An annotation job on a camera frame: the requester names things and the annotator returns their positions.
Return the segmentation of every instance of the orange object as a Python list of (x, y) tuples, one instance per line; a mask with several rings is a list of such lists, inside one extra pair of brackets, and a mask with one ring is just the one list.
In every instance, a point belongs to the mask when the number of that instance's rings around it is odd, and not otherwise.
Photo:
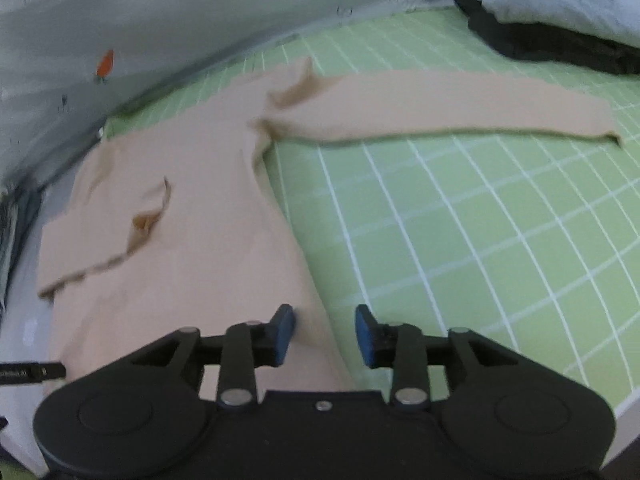
[(104, 55), (100, 63), (98, 64), (98, 68), (95, 71), (95, 75), (97, 75), (100, 79), (106, 78), (113, 70), (113, 49), (110, 48), (107, 53)]

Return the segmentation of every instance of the beige long-sleeve shirt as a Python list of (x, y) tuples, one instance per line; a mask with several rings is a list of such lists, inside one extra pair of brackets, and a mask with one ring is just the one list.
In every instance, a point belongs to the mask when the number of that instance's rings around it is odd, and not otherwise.
[[(504, 75), (398, 71), (321, 78), (309, 60), (241, 76), (185, 113), (97, 146), (66, 214), (44, 230), (41, 294), (55, 294), (50, 357), (78, 378), (181, 326), (204, 335), (268, 320), (298, 325), (261, 388), (339, 390), (351, 378), (262, 154), (316, 141), (460, 129), (617, 139), (601, 99)], [(215, 380), (201, 393), (211, 397)]]

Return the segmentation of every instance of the green cutting mat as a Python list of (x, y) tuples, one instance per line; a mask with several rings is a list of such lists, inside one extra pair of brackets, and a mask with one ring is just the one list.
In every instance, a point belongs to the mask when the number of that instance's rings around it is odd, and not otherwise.
[[(640, 78), (527, 64), (490, 51), (455, 9), (295, 38), (111, 119), (150, 126), (242, 72), (312, 56), (319, 73), (389, 68), (510, 72), (608, 99), (613, 143), (460, 134), (349, 146), (279, 142), (271, 184), (362, 387), (353, 309), (426, 333), (469, 326), (599, 391), (621, 411), (640, 392)], [(462, 106), (452, 102), (452, 107)], [(443, 396), (444, 382), (436, 381)]]

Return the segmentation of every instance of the shirt sleeve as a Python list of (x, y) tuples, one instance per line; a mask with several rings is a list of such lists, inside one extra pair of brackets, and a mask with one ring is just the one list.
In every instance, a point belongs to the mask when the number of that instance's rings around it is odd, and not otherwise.
[(318, 77), (268, 94), (260, 125), (272, 137), (320, 142), (489, 130), (612, 137), (609, 104), (533, 78), (391, 70)]

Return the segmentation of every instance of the gray fabric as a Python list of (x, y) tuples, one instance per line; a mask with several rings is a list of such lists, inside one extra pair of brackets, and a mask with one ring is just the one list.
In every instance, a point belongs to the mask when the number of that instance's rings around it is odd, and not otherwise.
[(6, 294), (12, 270), (31, 224), (40, 208), (41, 195), (25, 180), (4, 189), (0, 198), (0, 322), (6, 309)]
[[(301, 29), (451, 0), (0, 0), (0, 182), (42, 183), (100, 120), (180, 71)], [(95, 71), (115, 52), (113, 73)]]
[(501, 23), (544, 23), (640, 48), (640, 10), (614, 0), (481, 0)]

